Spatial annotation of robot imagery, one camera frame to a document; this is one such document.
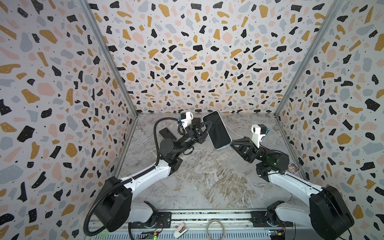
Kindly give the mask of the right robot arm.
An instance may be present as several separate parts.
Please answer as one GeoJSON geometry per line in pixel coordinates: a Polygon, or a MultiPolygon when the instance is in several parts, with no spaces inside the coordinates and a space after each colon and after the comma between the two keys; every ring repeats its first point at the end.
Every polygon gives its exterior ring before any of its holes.
{"type": "Polygon", "coordinates": [[[288,172],[289,156],[277,150],[257,146],[244,137],[231,143],[246,162],[256,165],[257,174],[301,200],[304,205],[276,201],[267,207],[265,219],[270,226],[283,222],[313,229],[324,240],[336,240],[355,224],[341,193],[332,186],[321,187],[288,172]]]}

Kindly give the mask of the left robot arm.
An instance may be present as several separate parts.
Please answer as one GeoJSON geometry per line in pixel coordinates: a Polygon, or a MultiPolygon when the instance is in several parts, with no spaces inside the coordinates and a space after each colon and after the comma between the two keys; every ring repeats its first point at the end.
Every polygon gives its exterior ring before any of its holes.
{"type": "Polygon", "coordinates": [[[135,203],[134,199],[152,184],[175,173],[183,162],[180,155],[192,150],[194,144],[204,143],[212,126],[211,121],[186,126],[181,138],[155,142],[157,159],[153,165],[122,179],[107,179],[86,215],[86,236],[98,235],[103,230],[114,232],[126,222],[155,225],[159,211],[147,201],[135,203]]]}

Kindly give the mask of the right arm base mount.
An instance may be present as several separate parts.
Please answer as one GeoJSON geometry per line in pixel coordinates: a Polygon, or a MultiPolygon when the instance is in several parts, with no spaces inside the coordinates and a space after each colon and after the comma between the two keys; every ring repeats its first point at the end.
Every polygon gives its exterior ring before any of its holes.
{"type": "Polygon", "coordinates": [[[293,227],[292,222],[283,222],[277,218],[275,214],[268,211],[251,211],[250,221],[254,228],[283,228],[293,227]]]}

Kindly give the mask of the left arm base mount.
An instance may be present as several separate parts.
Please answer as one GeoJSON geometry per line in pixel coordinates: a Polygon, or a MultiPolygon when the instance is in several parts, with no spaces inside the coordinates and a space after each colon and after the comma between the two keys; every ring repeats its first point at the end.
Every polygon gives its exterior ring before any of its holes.
{"type": "Polygon", "coordinates": [[[133,229],[169,229],[172,222],[172,212],[158,212],[154,213],[148,221],[133,222],[131,227],[133,229]]]}

